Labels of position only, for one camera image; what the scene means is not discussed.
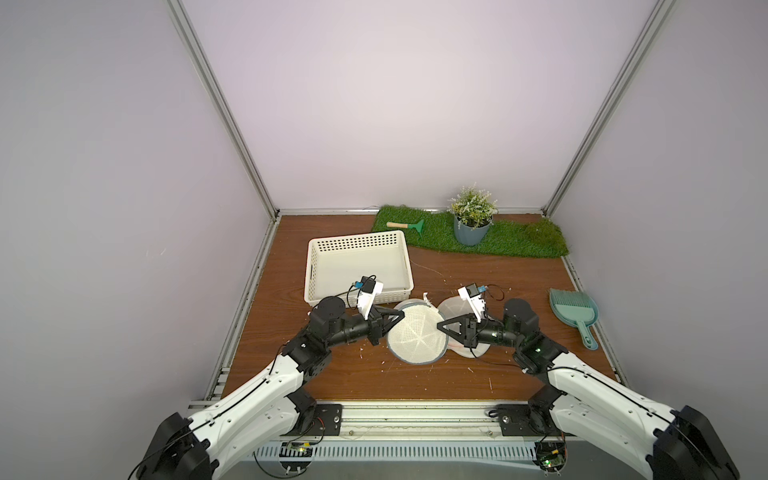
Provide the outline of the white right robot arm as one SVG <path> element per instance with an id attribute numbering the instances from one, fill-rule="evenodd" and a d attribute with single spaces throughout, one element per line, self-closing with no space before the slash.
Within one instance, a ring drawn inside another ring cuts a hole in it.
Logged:
<path id="1" fill-rule="evenodd" d="M 510 347 L 514 362 L 543 386 L 529 400 L 538 430 L 572 434 L 620 460 L 646 479 L 737 479 L 740 473 L 709 419 L 675 410 L 590 367 L 546 336 L 522 299 L 502 319 L 469 313 L 438 329 L 467 348 Z"/>

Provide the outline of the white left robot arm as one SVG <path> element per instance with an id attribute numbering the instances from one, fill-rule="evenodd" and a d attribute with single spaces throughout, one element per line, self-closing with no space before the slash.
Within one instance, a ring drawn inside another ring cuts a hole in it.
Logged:
<path id="1" fill-rule="evenodd" d="M 188 417 L 163 420 L 130 478 L 219 479 L 265 443 L 307 433 L 316 402 L 304 386 L 330 363 L 333 347 L 361 339 L 376 345 L 404 317 L 380 306 L 350 315 L 342 299 L 324 298 L 251 380 Z"/>

